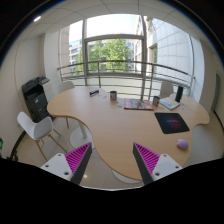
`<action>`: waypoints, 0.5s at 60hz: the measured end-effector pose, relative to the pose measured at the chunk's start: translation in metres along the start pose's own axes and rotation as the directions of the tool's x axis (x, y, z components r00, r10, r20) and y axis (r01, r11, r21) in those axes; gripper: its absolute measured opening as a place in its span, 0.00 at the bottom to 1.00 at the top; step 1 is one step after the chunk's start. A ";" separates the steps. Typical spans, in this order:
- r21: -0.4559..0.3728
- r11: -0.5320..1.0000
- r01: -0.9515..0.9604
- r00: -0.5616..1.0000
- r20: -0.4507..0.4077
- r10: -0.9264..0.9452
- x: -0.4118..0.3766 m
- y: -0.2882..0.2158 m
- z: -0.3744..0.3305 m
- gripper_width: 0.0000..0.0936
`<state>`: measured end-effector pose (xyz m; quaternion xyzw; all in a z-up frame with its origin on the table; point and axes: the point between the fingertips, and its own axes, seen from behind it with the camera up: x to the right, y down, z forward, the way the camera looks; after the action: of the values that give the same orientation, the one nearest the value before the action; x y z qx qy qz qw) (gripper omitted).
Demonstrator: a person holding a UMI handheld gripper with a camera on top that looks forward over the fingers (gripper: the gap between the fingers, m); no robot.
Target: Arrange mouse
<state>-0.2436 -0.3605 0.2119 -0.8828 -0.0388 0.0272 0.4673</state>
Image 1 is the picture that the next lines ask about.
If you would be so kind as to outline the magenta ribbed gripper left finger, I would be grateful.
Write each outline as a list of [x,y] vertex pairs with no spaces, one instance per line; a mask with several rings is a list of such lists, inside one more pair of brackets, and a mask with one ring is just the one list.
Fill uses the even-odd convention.
[[41,168],[76,185],[79,185],[92,153],[92,143],[88,142],[72,151],[57,153]]

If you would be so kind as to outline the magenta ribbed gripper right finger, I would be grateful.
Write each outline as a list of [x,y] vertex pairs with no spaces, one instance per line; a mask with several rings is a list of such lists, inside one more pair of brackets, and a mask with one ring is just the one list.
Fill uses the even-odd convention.
[[145,185],[182,169],[168,154],[159,155],[138,143],[133,144],[133,154]]

